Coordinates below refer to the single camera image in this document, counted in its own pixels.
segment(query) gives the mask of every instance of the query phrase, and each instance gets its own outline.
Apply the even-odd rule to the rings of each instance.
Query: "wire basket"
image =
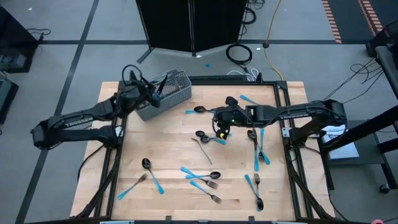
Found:
[[[160,95],[154,94],[154,97],[160,98],[160,107],[156,108],[148,102],[138,106],[136,111],[143,121],[147,121],[191,98],[191,81],[184,71],[173,69],[154,77],[150,82],[158,89],[166,75],[167,80],[162,93]]]

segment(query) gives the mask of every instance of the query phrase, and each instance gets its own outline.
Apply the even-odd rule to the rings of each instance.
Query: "metal frame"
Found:
[[[255,82],[249,82],[249,81],[230,81],[230,82],[222,82],[222,81],[192,81],[192,85],[262,85],[262,86],[272,86],[275,94],[275,102],[277,106],[282,106],[281,100],[280,100],[280,93],[279,90],[282,90],[284,94],[284,100],[285,104],[288,106],[290,105],[290,97],[289,97],[289,91],[287,88],[287,83],[285,81],[276,81],[276,82],[264,82],[262,80],[261,75],[257,78],[257,81]],[[122,119],[122,127],[123,130],[125,130],[127,123],[127,118]],[[285,159],[287,161],[291,161],[292,158],[290,156],[290,145],[288,141],[285,141],[288,138],[283,137],[282,133],[282,128],[285,127],[285,123],[283,121],[279,122],[280,124],[280,131],[281,131],[281,136],[282,140],[284,140],[284,152],[285,152]],[[292,119],[289,120],[289,126],[294,127],[295,123]],[[109,199],[107,203],[107,208],[106,208],[106,215],[104,217],[100,217],[100,210],[101,210],[101,204],[102,202],[102,196],[101,200],[98,201],[98,204],[95,207],[95,212],[94,212],[94,217],[90,218],[72,218],[69,220],[56,220],[56,221],[50,221],[50,222],[40,222],[40,223],[45,223],[45,224],[58,224],[58,223],[100,223],[104,221],[110,221],[111,220],[111,215],[112,215],[112,210],[113,210],[113,203],[114,203],[114,196],[116,193],[116,182],[118,179],[118,171],[119,171],[119,165],[120,165],[120,160],[121,160],[121,152],[123,148],[123,141],[124,141],[124,135],[121,136],[122,142],[121,146],[116,148],[116,155],[115,155],[115,160],[114,160],[114,166],[116,166],[116,173],[113,177],[113,181],[110,184],[110,191],[109,191]],[[294,154],[297,157],[296,163],[298,167],[298,173],[299,177],[301,180],[301,184],[303,186],[307,186],[307,182],[305,181],[305,172],[303,168],[303,162],[301,158],[301,154],[299,150],[294,150]],[[101,175],[101,184],[104,183],[104,180],[106,178],[106,173],[108,173],[109,169],[109,163],[110,163],[110,156],[111,155],[111,149],[107,149],[105,159],[104,159],[104,164],[103,164],[103,170],[102,170],[102,175]],[[292,163],[286,162],[286,166],[288,171],[293,167]],[[312,214],[312,206],[309,203],[309,198],[304,197],[304,202],[305,202],[305,209],[306,209],[306,214],[307,217],[303,217],[301,215],[301,210],[300,210],[300,205],[299,205],[299,198],[297,195],[297,189],[296,189],[296,184],[297,182],[294,180],[294,178],[289,175],[289,183],[290,183],[290,190],[291,190],[291,195],[292,195],[292,203],[294,207],[294,213],[295,213],[295,219],[296,222],[305,222],[305,223],[350,223],[350,224],[356,224],[360,222],[344,222],[344,221],[338,221],[338,220],[327,220],[327,219],[318,219],[314,218]],[[162,223],[163,221],[159,220],[137,220],[133,221],[133,223],[138,224],[138,223]],[[235,224],[240,224],[240,223],[249,223],[249,224],[262,224],[262,223],[272,223],[270,221],[255,221],[254,217],[248,217],[248,221],[232,221],[232,222],[224,222],[224,221],[172,221],[171,217],[166,217],[164,223],[169,224],[169,223],[179,223],[179,224],[184,224],[184,223],[193,223],[193,222],[198,222],[198,223],[208,223],[211,222],[213,224],[225,224],[225,223],[235,223]]]

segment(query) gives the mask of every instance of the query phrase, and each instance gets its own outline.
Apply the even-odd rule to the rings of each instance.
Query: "wooden table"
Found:
[[[104,82],[99,101],[110,97],[117,91],[117,87],[117,82]],[[288,82],[288,87],[292,105],[307,102],[302,82]],[[192,86],[190,100],[147,122],[143,122],[135,112],[131,113],[127,121],[115,198],[145,172],[141,166],[144,157],[150,159],[153,173],[165,193],[160,195],[149,177],[122,200],[114,201],[112,219],[165,220],[165,216],[171,215],[172,220],[248,220],[248,216],[254,216],[258,221],[295,220],[278,123],[268,126],[265,131],[264,152],[271,164],[260,164],[258,172],[261,178],[259,192],[264,201],[264,210],[261,212],[256,211],[255,196],[244,178],[245,174],[252,177],[254,173],[254,149],[246,135],[248,129],[231,127],[233,135],[228,138],[225,146],[213,141],[203,145],[213,161],[212,166],[197,143],[191,140],[196,137],[194,132],[197,130],[214,135],[211,128],[212,114],[185,114],[185,110],[198,105],[206,108],[224,106],[227,96],[238,99],[241,94],[257,103],[275,106],[274,91],[270,86]],[[239,99],[242,108],[247,104]],[[300,118],[295,123],[300,127],[309,120],[310,118]],[[106,123],[94,122],[93,126],[100,127],[104,124]],[[89,142],[85,156],[98,146],[99,142]],[[309,139],[307,146],[318,149],[314,139]],[[105,150],[100,151],[83,167],[71,215],[79,213],[97,191],[104,154]],[[302,149],[302,158],[309,190],[323,208],[334,215],[320,155]],[[209,191],[219,196],[223,202],[214,203],[208,195],[190,185],[190,181],[185,179],[186,174],[180,171],[181,166],[196,174],[208,174],[214,170],[221,172],[221,178],[215,180],[219,185],[218,190]],[[197,182],[209,189],[203,182]],[[300,189],[297,189],[304,217],[303,197]],[[108,196],[109,193],[106,192],[101,214],[105,214]]]

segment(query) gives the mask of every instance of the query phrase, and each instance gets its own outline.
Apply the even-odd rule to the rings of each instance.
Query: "concrete floor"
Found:
[[[80,40],[94,0],[13,0],[0,1],[25,28],[49,28],[46,40]],[[276,0],[267,0],[257,10],[257,22],[248,26],[243,39],[265,38]],[[320,1],[283,1],[275,18],[272,40],[333,40]],[[144,40],[145,34],[133,0],[99,0],[88,40]],[[265,80],[277,80],[264,59],[259,44],[248,45],[253,51],[249,68],[257,68]],[[0,136],[0,221],[14,223],[34,171],[40,151],[32,145],[29,130],[53,115],[65,79],[70,71],[77,45],[41,45],[29,73],[12,74],[19,86]],[[121,69],[147,50],[146,45],[85,45],[75,70],[63,113],[87,108],[98,99],[101,82],[117,81]],[[139,65],[146,78],[171,68],[189,75],[221,75],[239,70],[224,53],[225,47],[201,52],[201,58],[155,49]],[[236,50],[233,55],[242,57]],[[363,45],[272,45],[268,54],[287,81],[303,81],[308,100],[321,100],[352,72],[353,63],[366,63]],[[362,93],[370,83],[361,85],[356,76],[333,97],[345,101]],[[363,97],[345,105],[349,119],[369,119],[397,104],[384,76]],[[379,133],[382,140],[395,133]],[[49,152],[25,222],[68,218],[72,206],[76,174],[83,160],[85,142],[62,144]],[[398,153],[387,154],[398,176]],[[348,219],[370,222],[398,216],[398,191],[380,194],[386,180],[379,166],[333,167],[335,190],[331,197]]]

